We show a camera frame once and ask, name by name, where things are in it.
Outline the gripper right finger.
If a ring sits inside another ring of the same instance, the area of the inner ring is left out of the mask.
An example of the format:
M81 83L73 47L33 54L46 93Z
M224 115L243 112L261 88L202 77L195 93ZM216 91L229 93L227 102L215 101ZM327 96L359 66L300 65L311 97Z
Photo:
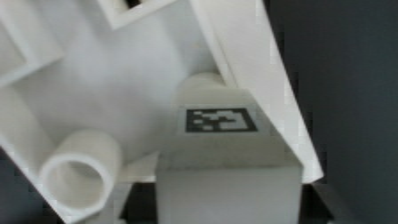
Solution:
M300 224L330 224L334 215L314 183L302 185Z

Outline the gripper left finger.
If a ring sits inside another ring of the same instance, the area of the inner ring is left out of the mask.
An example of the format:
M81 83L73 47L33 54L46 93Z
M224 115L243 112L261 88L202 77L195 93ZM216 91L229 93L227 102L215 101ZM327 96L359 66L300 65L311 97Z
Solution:
M152 183L135 183L119 215L126 224L158 224L156 189Z

